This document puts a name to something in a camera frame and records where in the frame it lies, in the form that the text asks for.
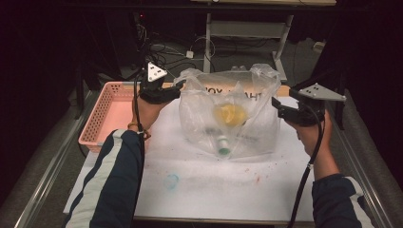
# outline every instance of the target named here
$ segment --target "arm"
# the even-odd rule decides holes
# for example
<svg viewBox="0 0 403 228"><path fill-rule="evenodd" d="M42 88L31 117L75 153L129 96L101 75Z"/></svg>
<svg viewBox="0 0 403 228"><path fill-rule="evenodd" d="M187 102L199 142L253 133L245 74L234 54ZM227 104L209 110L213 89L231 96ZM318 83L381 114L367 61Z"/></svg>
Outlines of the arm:
<svg viewBox="0 0 403 228"><path fill-rule="evenodd" d="M317 143L317 126L288 123L296 131L305 151L312 156ZM326 111L323 139L314 162L312 190L316 227L373 227L363 210L363 192L353 178L340 174L330 149L332 121Z"/></svg>
<svg viewBox="0 0 403 228"><path fill-rule="evenodd" d="M167 104L149 104L138 99L144 129L149 129ZM132 122L137 122L134 111ZM130 227L143 171L138 130L132 124L106 138L82 192L71 205L66 227Z"/></svg>

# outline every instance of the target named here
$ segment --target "pink plastic basket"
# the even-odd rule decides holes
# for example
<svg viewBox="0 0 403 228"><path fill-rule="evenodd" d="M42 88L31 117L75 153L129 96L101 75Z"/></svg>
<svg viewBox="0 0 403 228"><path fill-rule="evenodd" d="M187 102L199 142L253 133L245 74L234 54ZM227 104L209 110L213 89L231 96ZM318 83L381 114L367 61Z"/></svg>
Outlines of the pink plastic basket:
<svg viewBox="0 0 403 228"><path fill-rule="evenodd" d="M89 115L79 143L92 152L100 152L110 132L115 129L127 129L127 124L132 119L133 97L134 83L106 83Z"/></svg>

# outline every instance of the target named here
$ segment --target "tracking device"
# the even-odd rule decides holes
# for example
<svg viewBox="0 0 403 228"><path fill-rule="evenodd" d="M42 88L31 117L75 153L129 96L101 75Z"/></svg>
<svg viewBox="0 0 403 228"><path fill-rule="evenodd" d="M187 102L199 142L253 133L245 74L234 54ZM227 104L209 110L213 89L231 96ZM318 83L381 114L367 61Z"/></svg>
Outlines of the tracking device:
<svg viewBox="0 0 403 228"><path fill-rule="evenodd" d="M291 87L289 95L298 100L298 108L282 105L276 98L272 98L272 106L278 110L280 118L301 126L315 125L317 124L317 118L323 121L325 101L346 101L345 96L319 84L314 84L300 90Z"/></svg>
<svg viewBox="0 0 403 228"><path fill-rule="evenodd" d="M163 87L166 70L161 69L152 63L148 63L147 76L143 76L140 84L140 97L150 104L162 104L173 101L181 96L181 88L184 81L176 83L171 87Z"/></svg>

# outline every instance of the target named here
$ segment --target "white triangular marker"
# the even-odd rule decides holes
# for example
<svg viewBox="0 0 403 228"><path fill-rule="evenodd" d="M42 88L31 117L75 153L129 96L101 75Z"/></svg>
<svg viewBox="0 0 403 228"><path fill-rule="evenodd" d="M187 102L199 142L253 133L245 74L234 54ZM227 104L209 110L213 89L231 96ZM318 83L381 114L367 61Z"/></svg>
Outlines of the white triangular marker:
<svg viewBox="0 0 403 228"><path fill-rule="evenodd" d="M155 80L162 78L166 74L166 70L161 69L151 63L148 63L148 82L154 82Z"/></svg>

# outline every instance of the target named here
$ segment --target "white table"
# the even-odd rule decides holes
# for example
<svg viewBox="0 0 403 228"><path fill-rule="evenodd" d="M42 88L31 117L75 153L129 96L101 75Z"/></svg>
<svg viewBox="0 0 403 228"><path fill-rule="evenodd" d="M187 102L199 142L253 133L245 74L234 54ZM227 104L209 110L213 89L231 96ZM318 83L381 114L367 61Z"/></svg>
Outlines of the white table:
<svg viewBox="0 0 403 228"><path fill-rule="evenodd" d="M285 105L296 105L280 97ZM295 130L281 121L277 150L250 159L222 160L201 151L182 134L179 100L154 123L145 154L144 177L135 216L144 219L285 224L309 160ZM81 191L98 154L89 152L65 213ZM313 221L311 174L297 222Z"/></svg>

